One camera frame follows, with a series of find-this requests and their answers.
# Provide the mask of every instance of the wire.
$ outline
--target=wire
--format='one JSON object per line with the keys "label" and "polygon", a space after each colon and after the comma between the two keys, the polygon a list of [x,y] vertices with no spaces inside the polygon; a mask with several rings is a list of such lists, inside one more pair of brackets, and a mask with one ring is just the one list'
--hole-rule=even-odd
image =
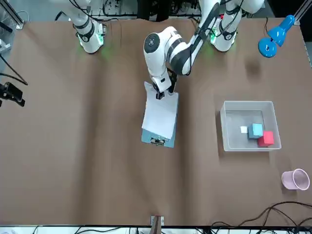
{"label": "wire", "polygon": [[263,28],[263,34],[264,34],[264,35],[265,35],[264,29],[265,29],[265,31],[266,31],[267,34],[268,34],[268,29],[267,29],[268,21],[269,21],[269,18],[268,18],[268,17],[265,17],[265,24],[264,24],[264,28]]}
{"label": "wire", "polygon": [[82,11],[85,15],[87,15],[88,17],[90,17],[91,19],[98,21],[98,22],[107,22],[107,21],[111,21],[111,20],[117,20],[117,18],[111,18],[111,19],[98,19],[98,18],[94,18],[93,16],[89,15],[88,13],[86,13],[76,2],[76,0],[73,0],[74,3],[72,2],[72,0],[69,0],[70,3],[77,9],[79,9],[80,11]]}
{"label": "wire", "polygon": [[28,85],[28,83],[24,80],[24,78],[21,77],[21,75],[20,75],[17,71],[14,70],[14,68],[4,59],[4,57],[3,57],[1,54],[0,54],[0,58],[3,60],[3,62],[4,62],[20,79],[13,78],[11,75],[6,75],[6,74],[4,74],[4,73],[2,73],[2,76],[10,77],[10,78],[12,78],[12,79],[15,79],[15,80],[21,82],[21,83],[24,84],[24,85]]}
{"label": "wire", "polygon": [[58,12],[57,16],[55,16],[54,21],[58,21],[58,19],[60,18],[60,16],[61,16],[62,14],[66,15],[66,14],[65,14],[64,12],[62,12],[62,11]]}
{"label": "wire", "polygon": [[302,220],[302,221],[298,224],[298,226],[301,226],[303,223],[305,223],[305,222],[307,222],[307,221],[309,221],[309,220],[312,220],[312,217],[309,217],[309,218],[306,218],[306,219]]}
{"label": "wire", "polygon": [[29,16],[29,13],[27,11],[18,11],[17,13],[26,13],[27,16],[28,16],[28,22],[30,21],[30,16]]}
{"label": "wire", "polygon": [[110,230],[105,230],[105,231],[101,231],[101,230],[96,230],[96,229],[87,229],[87,230],[83,230],[80,232],[76,232],[75,234],[80,234],[80,233],[85,233],[85,232],[96,232],[96,233],[106,233],[106,232],[110,232],[110,231],[114,231],[120,228],[112,228]]}
{"label": "wire", "polygon": [[9,77],[9,78],[12,78],[12,79],[14,79],[14,80],[17,80],[17,81],[19,81],[19,82],[25,84],[22,80],[20,80],[20,79],[14,77],[14,76],[12,76],[12,75],[6,74],[6,73],[0,73],[0,76]]}
{"label": "wire", "polygon": [[[301,225],[302,225],[304,222],[306,222],[306,221],[308,221],[308,220],[312,220],[312,217],[309,217],[309,218],[304,219],[303,221],[301,221],[301,222],[297,225],[296,222],[294,222],[288,215],[286,215],[284,212],[280,211],[279,209],[275,208],[276,206],[282,205],[282,204],[297,204],[297,205],[305,206],[305,207],[308,207],[308,208],[312,208],[312,205],[311,205],[311,204],[307,204],[307,203],[302,203],[302,202],[297,202],[297,201],[283,201],[283,202],[276,203],[276,204],[274,204],[274,205],[272,205],[272,206],[270,206],[270,207],[267,207],[267,208],[266,208],[263,212],[261,212],[261,214],[258,215],[256,218],[247,219],[247,220],[241,222],[240,224],[238,224],[237,226],[232,226],[232,225],[230,225],[230,224],[228,224],[228,223],[225,223],[225,222],[222,222],[222,221],[217,221],[217,222],[214,222],[214,223],[211,225],[211,228],[212,228],[215,224],[218,224],[218,223],[225,225],[228,229],[237,228],[237,227],[240,227],[240,226],[244,225],[244,224],[247,223],[247,222],[252,222],[252,221],[255,221],[255,220],[261,218],[261,217],[267,212],[266,217],[265,217],[265,219],[264,219],[264,222],[263,222],[263,224],[262,224],[262,226],[264,227],[265,224],[266,224],[266,222],[267,222],[267,220],[268,220],[268,216],[269,216],[271,210],[274,210],[274,211],[276,211],[276,212],[278,212],[278,213],[283,214],[283,215],[284,215],[285,217],[287,217],[290,221],[292,221],[292,223],[295,225],[297,231],[296,231],[296,232],[293,232],[293,231],[290,231],[290,229],[287,229],[287,228],[286,228],[286,231],[287,231],[288,234],[289,234],[290,232],[292,232],[292,233],[294,233],[294,234],[297,234],[299,228],[301,228]],[[312,234],[312,229],[306,229],[306,230],[309,231],[310,234]],[[268,231],[271,231],[271,232],[273,232],[273,233],[275,234],[275,231],[274,231],[273,229],[266,229],[266,231],[263,231],[262,229],[260,229],[260,230],[257,232],[257,234],[260,234],[261,232],[268,232]]]}
{"label": "wire", "polygon": [[82,228],[83,226],[80,226],[77,231],[75,232],[75,234],[77,234],[77,232]]}
{"label": "wire", "polygon": [[225,4],[227,4],[228,2],[230,2],[230,1],[232,1],[232,0],[226,0],[226,1],[222,2],[222,3],[220,3],[220,5],[225,5]]}
{"label": "wire", "polygon": [[[244,2],[244,0],[242,0],[242,2],[240,3],[239,8],[241,8],[243,2]],[[220,32],[220,34],[216,36],[217,38],[218,38],[219,36],[223,35],[223,34],[225,33],[225,31],[229,29],[229,27],[230,27],[230,26],[233,24],[233,22],[235,21],[235,19],[236,19],[238,13],[239,13],[239,11],[237,11],[237,13],[236,13],[236,15],[234,16],[233,20],[232,20],[231,22],[229,22],[229,23],[224,27],[223,31]]]}
{"label": "wire", "polygon": [[200,234],[204,234],[201,230],[199,230],[198,228],[195,228]]}
{"label": "wire", "polygon": [[39,225],[36,226],[36,228],[35,228],[34,231],[33,231],[33,234],[35,234],[35,232],[36,232],[36,230],[38,229],[38,227],[39,227]]}

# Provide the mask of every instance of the brown table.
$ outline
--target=brown table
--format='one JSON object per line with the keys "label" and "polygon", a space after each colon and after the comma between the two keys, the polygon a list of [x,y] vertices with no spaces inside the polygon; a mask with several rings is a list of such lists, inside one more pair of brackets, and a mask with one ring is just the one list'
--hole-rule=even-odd
{"label": "brown table", "polygon": [[[269,19],[268,28],[280,21]],[[276,202],[312,203],[311,189],[285,191],[280,181],[294,168],[312,176],[312,69],[299,26],[275,58],[262,57],[264,23],[242,20],[230,51],[206,44],[192,74],[180,77],[173,149],[140,140],[150,81],[143,42],[169,25],[188,40],[190,20],[109,22],[94,55],[69,22],[25,25],[10,62],[29,82],[17,84],[26,105],[0,109],[0,223],[148,225],[163,215],[166,225],[237,225]],[[282,149],[224,153],[223,101],[264,99],[274,102]],[[297,222],[312,216],[279,208]],[[290,223],[272,212],[267,224]]]}

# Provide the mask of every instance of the metal frame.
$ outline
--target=metal frame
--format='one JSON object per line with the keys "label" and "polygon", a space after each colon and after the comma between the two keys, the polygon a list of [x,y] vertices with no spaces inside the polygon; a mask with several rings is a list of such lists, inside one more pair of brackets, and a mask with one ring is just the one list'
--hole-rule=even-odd
{"label": "metal frame", "polygon": [[300,24],[300,19],[304,16],[304,14],[308,11],[308,9],[312,6],[312,0],[305,0],[303,4],[299,7],[297,12],[294,14],[295,24]]}
{"label": "metal frame", "polygon": [[0,0],[0,5],[5,9],[5,11],[10,15],[12,20],[17,24],[16,29],[22,29],[24,26],[24,21],[13,9],[13,7],[7,2],[7,0]]}

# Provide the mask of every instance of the pink cup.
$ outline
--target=pink cup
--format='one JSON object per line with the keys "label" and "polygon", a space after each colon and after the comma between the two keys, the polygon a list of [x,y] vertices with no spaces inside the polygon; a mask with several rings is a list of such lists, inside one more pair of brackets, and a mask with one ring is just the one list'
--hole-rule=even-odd
{"label": "pink cup", "polygon": [[295,169],[282,174],[282,183],[290,190],[307,190],[310,186],[310,179],[304,170]]}

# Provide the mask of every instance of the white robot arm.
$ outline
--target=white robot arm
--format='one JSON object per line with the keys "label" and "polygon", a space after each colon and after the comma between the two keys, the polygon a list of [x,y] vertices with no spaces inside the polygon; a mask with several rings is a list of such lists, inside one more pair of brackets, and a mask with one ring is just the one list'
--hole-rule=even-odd
{"label": "white robot arm", "polygon": [[59,7],[73,22],[74,28],[78,33],[81,46],[84,50],[92,54],[96,52],[103,44],[103,27],[101,23],[92,20],[84,14],[80,8],[85,8],[91,0],[49,0]]}
{"label": "white robot arm", "polygon": [[238,24],[242,18],[242,9],[251,14],[256,13],[264,0],[226,0],[225,13],[221,22],[216,23],[216,37],[211,44],[218,51],[226,52],[234,43]]}
{"label": "white robot arm", "polygon": [[[257,12],[264,0],[226,0],[226,12],[220,24],[213,45],[219,51],[227,51],[234,41],[237,26],[241,20],[241,9],[249,13]],[[220,0],[199,0],[201,21],[189,43],[185,43],[175,28],[168,27],[161,33],[151,33],[144,41],[145,61],[157,90],[157,99],[164,96],[164,91],[172,93],[176,78],[170,77],[166,62],[177,75],[188,75],[194,60],[206,41],[208,34],[219,15]]]}
{"label": "white robot arm", "polygon": [[169,77],[166,62],[170,63],[177,75],[187,75],[191,71],[194,60],[219,15],[220,1],[199,0],[202,17],[189,43],[184,42],[173,27],[146,37],[143,51],[148,71],[159,94],[157,99],[161,99],[166,90],[172,93],[176,84],[176,80]]}

